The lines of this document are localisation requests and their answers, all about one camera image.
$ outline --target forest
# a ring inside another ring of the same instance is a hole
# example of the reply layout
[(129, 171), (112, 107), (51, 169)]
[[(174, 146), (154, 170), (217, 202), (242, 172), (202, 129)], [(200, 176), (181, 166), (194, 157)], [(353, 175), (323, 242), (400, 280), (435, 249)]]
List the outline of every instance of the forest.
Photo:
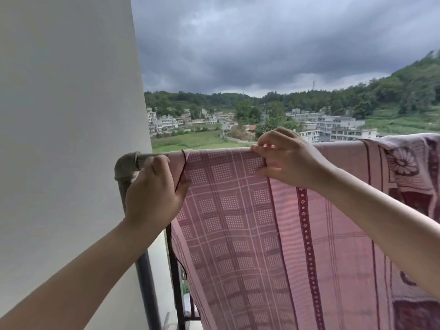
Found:
[(218, 93), (168, 93), (166, 91), (145, 92), (145, 103), (158, 115), (179, 116), (185, 108), (191, 116), (198, 118), (202, 108), (208, 112), (237, 111), (243, 123), (257, 122), (262, 111), (276, 110), (275, 114), (292, 108), (318, 111), (325, 107), (328, 114), (348, 114), (364, 119), (376, 110), (397, 107), (398, 116), (424, 114), (432, 105), (440, 105), (440, 51), (430, 52), (389, 77), (371, 79), (346, 89), (326, 91), (310, 90), (278, 94), (269, 92), (261, 98), (246, 94)]

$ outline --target dark cloud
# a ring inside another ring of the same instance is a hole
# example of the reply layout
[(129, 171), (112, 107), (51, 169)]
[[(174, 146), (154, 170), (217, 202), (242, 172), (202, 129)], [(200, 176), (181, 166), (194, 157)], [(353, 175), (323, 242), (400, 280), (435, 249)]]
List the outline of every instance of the dark cloud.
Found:
[(440, 0), (132, 0), (146, 90), (290, 92), (440, 47)]

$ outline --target railing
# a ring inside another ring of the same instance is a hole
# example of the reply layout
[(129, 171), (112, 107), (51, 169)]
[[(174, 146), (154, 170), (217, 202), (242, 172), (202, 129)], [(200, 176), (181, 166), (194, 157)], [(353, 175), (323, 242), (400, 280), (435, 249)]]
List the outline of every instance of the railing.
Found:
[[(146, 158), (149, 156), (154, 156), (154, 154), (141, 154), (140, 152), (129, 153), (120, 157), (116, 162), (114, 168), (115, 180), (118, 182), (124, 212), (125, 196), (127, 194), (127, 189), (133, 181), (134, 173), (140, 171), (140, 167), (143, 166)], [(191, 295), (189, 295), (190, 310), (186, 310), (185, 308), (182, 283), (186, 280), (186, 273), (173, 252), (171, 245), (171, 225), (168, 225), (166, 228), (166, 239), (171, 281), (174, 291), (174, 305), (177, 311), (177, 328), (178, 330), (185, 330), (187, 321), (200, 320), (200, 316), (196, 310)], [(148, 252), (144, 253), (136, 261), (136, 269), (149, 329), (162, 329)]]

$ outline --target pink blanket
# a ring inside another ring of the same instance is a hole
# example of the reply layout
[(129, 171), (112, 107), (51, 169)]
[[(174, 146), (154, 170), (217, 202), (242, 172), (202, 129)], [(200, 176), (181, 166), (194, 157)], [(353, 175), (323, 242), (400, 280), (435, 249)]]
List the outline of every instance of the pink blanket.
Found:
[[(438, 221), (440, 135), (320, 143), (336, 166)], [(249, 149), (171, 155), (172, 222), (204, 329), (440, 329), (440, 305), (316, 192), (255, 175)]]

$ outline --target forearm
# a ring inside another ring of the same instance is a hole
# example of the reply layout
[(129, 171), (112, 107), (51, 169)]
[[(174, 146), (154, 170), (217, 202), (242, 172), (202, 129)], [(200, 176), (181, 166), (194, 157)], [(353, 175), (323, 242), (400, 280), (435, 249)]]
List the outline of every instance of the forearm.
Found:
[(351, 218), (412, 281), (440, 299), (440, 225), (337, 169), (317, 190)]
[(0, 319), (0, 330), (83, 329), (155, 236), (140, 243), (120, 224)]

